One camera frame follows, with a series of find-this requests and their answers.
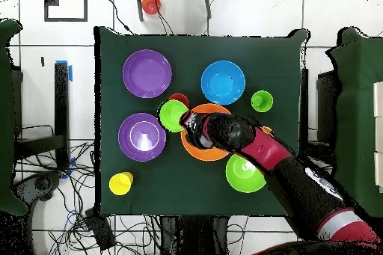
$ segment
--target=green bowl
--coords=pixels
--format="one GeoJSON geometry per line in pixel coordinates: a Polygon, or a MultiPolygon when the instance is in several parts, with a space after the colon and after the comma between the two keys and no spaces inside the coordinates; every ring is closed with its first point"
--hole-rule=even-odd
{"type": "Polygon", "coordinates": [[[178,100],[168,100],[159,109],[159,121],[170,132],[181,132],[180,118],[188,107],[178,100]]]}
{"type": "Polygon", "coordinates": [[[264,90],[257,91],[251,97],[251,106],[255,111],[266,112],[272,107],[272,95],[264,90]]]}
{"type": "Polygon", "coordinates": [[[236,154],[227,161],[226,179],[234,189],[245,193],[260,190],[266,184],[260,170],[236,154]]]}

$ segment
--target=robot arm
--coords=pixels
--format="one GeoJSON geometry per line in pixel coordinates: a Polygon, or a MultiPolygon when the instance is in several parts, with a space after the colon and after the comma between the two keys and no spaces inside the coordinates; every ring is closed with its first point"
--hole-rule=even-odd
{"type": "Polygon", "coordinates": [[[186,112],[180,123],[192,145],[233,152],[258,167],[287,214],[301,222],[312,239],[366,244],[381,241],[326,178],[260,126],[232,114],[192,111],[186,112]]]}

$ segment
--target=blue bowl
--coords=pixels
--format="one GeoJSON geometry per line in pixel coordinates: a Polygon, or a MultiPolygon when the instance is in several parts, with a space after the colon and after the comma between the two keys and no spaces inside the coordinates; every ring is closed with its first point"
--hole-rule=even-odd
{"type": "Polygon", "coordinates": [[[202,74],[200,86],[205,97],[217,105],[229,105],[236,101],[245,89],[245,76],[230,61],[216,61],[202,74]]]}

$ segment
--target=green cloth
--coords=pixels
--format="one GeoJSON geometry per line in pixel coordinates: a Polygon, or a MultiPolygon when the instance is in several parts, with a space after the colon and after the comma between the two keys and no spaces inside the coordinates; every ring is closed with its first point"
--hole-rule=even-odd
{"type": "Polygon", "coordinates": [[[341,32],[330,51],[343,88],[337,100],[335,178],[371,216],[383,216],[383,194],[375,185],[373,84],[383,81],[383,39],[341,32]]]}
{"type": "Polygon", "coordinates": [[[0,20],[0,210],[13,215],[27,212],[26,205],[10,189],[14,178],[15,113],[7,46],[21,29],[21,25],[12,19],[0,20]]]}
{"type": "Polygon", "coordinates": [[[245,74],[243,95],[227,108],[252,116],[271,127],[294,150],[298,147],[301,44],[306,30],[286,37],[123,36],[99,28],[101,39],[101,213],[127,215],[285,215],[267,186],[253,194],[232,189],[225,177],[230,155],[202,162],[184,149],[179,133],[167,132],[162,153],[149,162],[135,162],[121,151],[117,134],[131,114],[156,116],[159,105],[173,93],[184,93],[191,107],[208,103],[200,88],[203,71],[213,62],[232,61],[245,74]],[[130,93],[122,80],[125,60],[140,49],[163,54],[171,64],[169,88],[153,99],[130,93]],[[251,96],[267,90],[274,105],[266,113],[251,107],[251,96]],[[111,193],[110,178],[129,171],[131,190],[111,193]]]}

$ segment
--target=white label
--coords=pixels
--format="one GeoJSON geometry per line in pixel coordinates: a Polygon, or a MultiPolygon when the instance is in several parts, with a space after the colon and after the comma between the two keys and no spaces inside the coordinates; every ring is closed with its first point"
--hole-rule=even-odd
{"type": "Polygon", "coordinates": [[[316,173],[314,173],[310,168],[305,168],[306,174],[313,180],[316,181],[323,189],[325,189],[329,194],[332,194],[334,197],[339,198],[343,201],[343,198],[338,194],[335,187],[329,183],[326,179],[319,177],[316,173]]]}

